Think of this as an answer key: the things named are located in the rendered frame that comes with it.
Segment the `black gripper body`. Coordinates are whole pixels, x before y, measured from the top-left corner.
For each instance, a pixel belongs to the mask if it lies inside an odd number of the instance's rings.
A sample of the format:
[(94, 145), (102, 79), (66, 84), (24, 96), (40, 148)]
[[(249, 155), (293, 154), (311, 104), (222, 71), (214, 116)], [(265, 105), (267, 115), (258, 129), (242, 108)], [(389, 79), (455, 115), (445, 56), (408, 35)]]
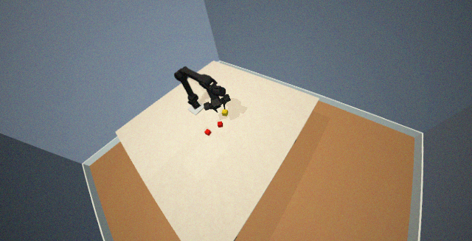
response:
[[(210, 97), (210, 99), (217, 99), (217, 98), (220, 99), (219, 96), (215, 96), (215, 95), (214, 96), (209, 96), (209, 97)], [(231, 99), (230, 99), (229, 95), (226, 94), (221, 98), (221, 100), (222, 100), (222, 102), (228, 102)], [(205, 111), (209, 110), (210, 108), (213, 108), (212, 103), (209, 103), (209, 102), (204, 103)]]

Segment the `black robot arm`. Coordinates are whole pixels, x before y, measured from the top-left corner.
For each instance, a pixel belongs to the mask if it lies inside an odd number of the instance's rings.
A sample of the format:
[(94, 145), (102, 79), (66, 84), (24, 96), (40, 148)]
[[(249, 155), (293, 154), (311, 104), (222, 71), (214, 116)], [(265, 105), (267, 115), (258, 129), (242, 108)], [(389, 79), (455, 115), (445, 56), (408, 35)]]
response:
[[(182, 69), (179, 69), (175, 74), (174, 77), (181, 81), (182, 85), (184, 86), (186, 92), (188, 93), (188, 104), (190, 104), (194, 109), (200, 107), (201, 105), (198, 103), (198, 95), (194, 94), (190, 83), (188, 81), (188, 77), (191, 77), (193, 80), (197, 81), (199, 85), (206, 89), (209, 96), (220, 96), (223, 97), (226, 94), (226, 89), (221, 87), (220, 85), (216, 85), (217, 82), (212, 77), (207, 74), (199, 74), (196, 71), (192, 71), (188, 69), (186, 66)], [(210, 85), (213, 82), (212, 85)], [(214, 109), (220, 108), (223, 104), (221, 99), (210, 99), (212, 106)]]

